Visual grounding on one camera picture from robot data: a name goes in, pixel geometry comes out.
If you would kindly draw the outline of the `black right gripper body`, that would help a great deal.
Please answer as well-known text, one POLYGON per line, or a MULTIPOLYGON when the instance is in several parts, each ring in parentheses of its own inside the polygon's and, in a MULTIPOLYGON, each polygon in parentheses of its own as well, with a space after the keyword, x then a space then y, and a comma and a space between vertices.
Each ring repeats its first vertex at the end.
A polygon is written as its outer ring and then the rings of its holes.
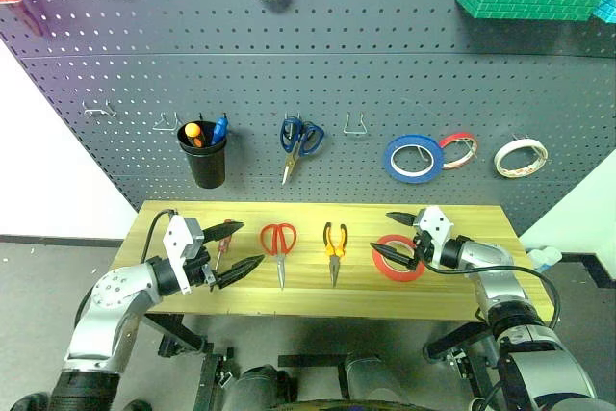
POLYGON ((412 261, 416 265, 423 263, 429 270, 438 270, 438 267, 432 264, 435 247, 431 234, 428 231, 417 231, 412 242, 415 245, 412 261))

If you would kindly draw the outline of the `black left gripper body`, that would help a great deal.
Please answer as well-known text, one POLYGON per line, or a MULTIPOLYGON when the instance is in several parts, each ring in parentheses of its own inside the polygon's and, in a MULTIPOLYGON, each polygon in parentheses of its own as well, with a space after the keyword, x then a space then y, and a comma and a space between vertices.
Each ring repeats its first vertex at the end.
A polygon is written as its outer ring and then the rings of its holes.
POLYGON ((205 246, 198 249, 196 255, 185 262, 185 274, 189 286, 206 285, 210 291, 217 285, 217 276, 210 266, 211 256, 205 246))

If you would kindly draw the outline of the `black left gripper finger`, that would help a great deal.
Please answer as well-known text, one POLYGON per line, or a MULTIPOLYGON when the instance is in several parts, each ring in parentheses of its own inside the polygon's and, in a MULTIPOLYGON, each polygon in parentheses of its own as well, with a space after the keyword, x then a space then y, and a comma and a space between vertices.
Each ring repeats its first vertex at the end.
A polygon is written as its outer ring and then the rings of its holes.
POLYGON ((235 232, 244 227, 240 221, 230 220, 219 223, 202 230, 205 242, 219 242, 232 236, 235 232))
POLYGON ((262 263, 264 258, 265 256, 261 254, 242 259, 241 261, 233 264, 229 270, 217 274, 215 285, 222 290, 223 288, 244 279, 262 263))

